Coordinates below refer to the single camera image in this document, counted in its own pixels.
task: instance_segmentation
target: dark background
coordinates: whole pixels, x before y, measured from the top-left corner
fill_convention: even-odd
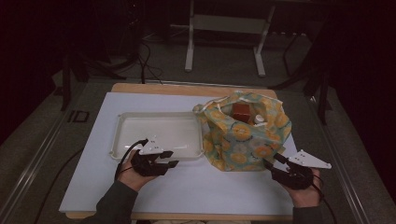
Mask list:
[[[0,144],[54,91],[51,76],[62,69],[67,52],[83,50],[103,61],[112,53],[128,53],[118,48],[128,22],[122,16],[123,4],[104,0],[0,1]],[[98,19],[93,6],[112,10],[108,20]],[[147,1],[147,24],[156,29],[169,22],[187,24],[188,7],[188,1]],[[335,14],[336,26],[322,34],[323,45],[316,51],[319,63],[332,61],[331,86],[394,201],[395,10],[391,3],[359,2],[353,9]],[[109,21],[120,27],[103,33],[103,23]],[[280,22],[272,29],[286,28]],[[134,43],[122,44],[134,48]]]

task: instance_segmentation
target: sleeve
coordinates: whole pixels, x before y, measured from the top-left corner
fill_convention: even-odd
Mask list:
[[[108,189],[105,196],[96,205],[96,213],[92,217],[84,218],[81,224],[111,224],[131,223],[132,209],[137,192],[130,189],[120,181]]]
[[[293,208],[293,224],[321,224],[323,217],[320,207]]]

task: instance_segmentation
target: drawstring bag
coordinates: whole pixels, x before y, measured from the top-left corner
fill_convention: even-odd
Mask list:
[[[248,122],[234,118],[235,104],[249,109]],[[282,102],[252,92],[236,91],[196,105],[192,111],[208,125],[203,139],[205,155],[221,171],[264,170],[262,160],[273,163],[274,155],[284,151],[291,131]],[[254,123],[254,118],[263,120]]]

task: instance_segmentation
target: plastic container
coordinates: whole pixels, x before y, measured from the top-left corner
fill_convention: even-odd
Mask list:
[[[190,160],[203,154],[201,123],[192,112],[128,112],[120,115],[110,156],[120,160],[132,144],[154,135],[163,150],[174,152],[161,161]]]

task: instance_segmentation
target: metal frame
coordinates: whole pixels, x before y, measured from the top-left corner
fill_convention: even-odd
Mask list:
[[[185,71],[192,71],[192,60],[194,54],[194,29],[212,30],[261,35],[259,44],[257,47],[253,48],[253,53],[256,61],[258,76],[265,77],[264,65],[262,63],[262,47],[264,45],[265,38],[268,35],[268,29],[274,16],[275,8],[275,5],[271,6],[266,20],[208,16],[194,14],[194,0],[190,0],[189,45],[187,47]]]

